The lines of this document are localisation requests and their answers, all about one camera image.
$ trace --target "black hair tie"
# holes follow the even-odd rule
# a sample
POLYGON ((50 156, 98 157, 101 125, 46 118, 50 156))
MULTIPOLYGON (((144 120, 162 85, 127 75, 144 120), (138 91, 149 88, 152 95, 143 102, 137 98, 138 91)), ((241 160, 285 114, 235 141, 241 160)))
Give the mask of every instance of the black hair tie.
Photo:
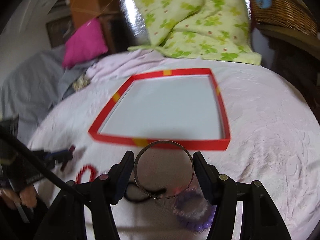
MULTIPOLYGON (((134 199, 134 198, 129 197, 129 196, 128 196, 128 193, 127 193, 127 190, 128 190, 128 187, 129 187, 130 185, 139 188, 138 185, 137 185, 135 182, 133 182, 133 181, 129 181, 129 182, 128 182, 127 188, 125 189, 125 192, 124 192, 124 195, 123 195, 124 198, 125 198, 127 201, 132 202, 132 203, 139 204, 139 203, 146 202, 146 201, 148 201, 148 200, 150 200, 150 199, 152 198, 151 196, 146 196, 145 198, 142 198, 142 199, 134 199)), ((156 191, 148 190, 148 189, 146 189, 146 188, 144 188, 144 189, 145 189, 145 191, 149 192, 151 195, 154 195, 154 196, 160 196, 160 195, 162 195, 162 194, 164 194, 164 193, 167 192, 167 189, 166 189, 166 188, 161 188, 161 189, 156 190, 156 191)))

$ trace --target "dark fabric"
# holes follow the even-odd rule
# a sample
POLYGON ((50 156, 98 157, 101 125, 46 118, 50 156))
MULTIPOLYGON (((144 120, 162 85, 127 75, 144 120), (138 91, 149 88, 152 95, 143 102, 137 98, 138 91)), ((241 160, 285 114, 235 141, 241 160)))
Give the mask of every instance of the dark fabric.
POLYGON ((0 197, 0 238, 32 240, 47 211, 47 206, 38 199, 37 207, 34 208, 34 218, 26 224, 22 221, 19 212, 9 209, 0 197))

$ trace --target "black cable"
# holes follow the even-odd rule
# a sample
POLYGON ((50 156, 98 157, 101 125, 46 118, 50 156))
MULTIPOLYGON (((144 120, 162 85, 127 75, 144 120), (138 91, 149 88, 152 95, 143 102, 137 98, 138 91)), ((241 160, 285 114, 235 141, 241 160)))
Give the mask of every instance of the black cable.
POLYGON ((59 179, 52 171, 48 170, 42 162, 32 154, 32 152, 15 136, 8 133, 1 125, 0 125, 0 139, 5 141, 8 145, 10 145, 13 149, 15 149, 19 154, 25 157, 39 172, 43 174, 49 181, 51 181, 58 188, 66 191, 73 195, 77 200, 86 205, 90 209, 90 202, 86 200, 86 198, 78 192, 75 188, 69 186, 64 181, 59 179))
MULTIPOLYGON (((127 190, 128 190, 128 187, 129 187, 130 185, 136 186, 136 187, 139 189, 138 185, 137 185, 135 182, 129 181, 129 182, 128 182, 128 185, 127 185, 127 188, 125 189, 125 192, 124 192, 124 195, 123 195, 123 197, 124 197, 127 201, 132 202, 132 203, 139 204, 139 203, 146 202, 146 201, 148 201, 148 200, 150 200, 150 199, 152 198, 151 196, 146 196, 145 198, 141 198, 141 199, 134 199, 134 198, 129 197, 129 196, 128 196, 128 193, 127 193, 127 190)), ((167 189, 166 189, 166 188, 161 188, 161 189, 155 190, 155 191, 152 191, 152 190, 149 190, 149 189, 146 189, 146 188, 144 188, 144 189, 145 189, 147 192, 149 192, 151 195, 154 195, 154 196, 160 196, 160 195, 162 195, 162 194, 164 194, 164 193, 167 192, 167 189)))

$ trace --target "gray blanket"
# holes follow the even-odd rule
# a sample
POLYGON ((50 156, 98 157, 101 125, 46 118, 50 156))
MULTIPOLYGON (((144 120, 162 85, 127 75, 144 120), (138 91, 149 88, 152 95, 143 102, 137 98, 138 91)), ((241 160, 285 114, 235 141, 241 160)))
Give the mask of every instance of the gray blanket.
POLYGON ((35 54, 21 63, 0 88, 0 117, 19 114, 17 137, 24 144, 50 110, 74 92, 72 83, 95 62, 65 70, 61 67, 63 56, 64 46, 35 54))

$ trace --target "screw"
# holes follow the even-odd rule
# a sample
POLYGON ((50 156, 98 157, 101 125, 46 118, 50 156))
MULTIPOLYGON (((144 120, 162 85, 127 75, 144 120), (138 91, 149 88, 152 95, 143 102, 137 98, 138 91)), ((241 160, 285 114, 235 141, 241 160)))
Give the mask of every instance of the screw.
POLYGON ((253 182, 253 184, 254 184, 255 186, 257 186, 257 187, 260 187, 260 186, 262 185, 261 181, 259 181, 259 180, 255 180, 255 181, 253 182))
POLYGON ((228 176, 227 176, 226 174, 221 174, 221 175, 219 176, 219 179, 221 179, 221 180, 227 180, 227 179, 228 179, 228 176))
POLYGON ((69 186, 73 186, 73 185, 75 184, 75 182, 74 182, 73 180, 69 180, 69 181, 67 181, 67 184, 68 184, 69 186))
POLYGON ((99 176, 99 179, 100 179, 100 180, 106 180, 107 178, 109 178, 109 175, 108 175, 108 174, 101 174, 101 175, 99 176))

